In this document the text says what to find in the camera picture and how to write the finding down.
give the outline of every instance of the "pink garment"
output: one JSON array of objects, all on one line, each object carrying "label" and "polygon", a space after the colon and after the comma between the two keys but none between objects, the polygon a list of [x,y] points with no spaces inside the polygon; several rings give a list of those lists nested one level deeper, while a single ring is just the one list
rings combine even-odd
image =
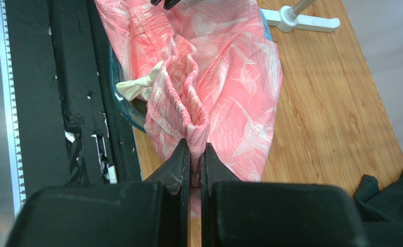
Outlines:
[{"label": "pink garment", "polygon": [[168,159],[186,138],[192,185],[199,187],[199,158],[210,142],[241,180],[259,181],[282,70],[256,1],[183,0],[170,11],[145,0],[95,1],[125,80],[149,75],[164,61],[153,86],[144,88],[151,90],[144,127],[159,156]]}]

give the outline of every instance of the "metal pole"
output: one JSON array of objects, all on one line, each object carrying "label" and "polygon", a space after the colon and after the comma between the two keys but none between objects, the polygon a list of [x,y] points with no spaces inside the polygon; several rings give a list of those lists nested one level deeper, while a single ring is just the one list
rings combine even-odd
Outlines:
[{"label": "metal pole", "polygon": [[302,11],[308,8],[315,1],[316,0],[300,0],[291,8],[291,11],[295,16],[298,16],[300,13],[302,13]]}]

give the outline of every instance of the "metal strip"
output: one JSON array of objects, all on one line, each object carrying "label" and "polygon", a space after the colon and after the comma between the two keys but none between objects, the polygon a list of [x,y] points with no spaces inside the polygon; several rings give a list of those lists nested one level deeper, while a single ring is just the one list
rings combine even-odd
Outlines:
[{"label": "metal strip", "polygon": [[14,214],[17,216],[26,201],[21,144],[14,95],[13,68],[11,65],[5,0],[0,0],[0,59],[4,91],[5,120],[10,158],[11,186]]}]

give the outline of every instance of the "wood plank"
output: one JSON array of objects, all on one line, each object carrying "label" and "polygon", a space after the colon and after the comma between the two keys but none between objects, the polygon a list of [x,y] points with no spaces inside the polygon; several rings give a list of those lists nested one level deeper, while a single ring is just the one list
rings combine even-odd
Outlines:
[{"label": "wood plank", "polygon": [[[259,0],[279,10],[297,0]],[[271,27],[284,80],[265,182],[340,186],[350,195],[363,174],[381,188],[396,181],[403,154],[341,0],[317,1],[303,14],[338,17],[334,33]],[[144,177],[160,164],[147,135],[136,131]],[[191,224],[201,246],[200,220]]]}]

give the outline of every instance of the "white stand base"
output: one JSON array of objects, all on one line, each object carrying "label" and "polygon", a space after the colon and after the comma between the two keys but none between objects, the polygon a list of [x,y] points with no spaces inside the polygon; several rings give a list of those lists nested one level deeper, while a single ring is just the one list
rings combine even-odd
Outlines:
[{"label": "white stand base", "polygon": [[269,26],[276,26],[282,32],[290,32],[293,28],[310,31],[332,32],[340,27],[338,18],[326,19],[299,14],[292,22],[287,18],[287,10],[290,6],[284,6],[280,11],[262,9]]}]

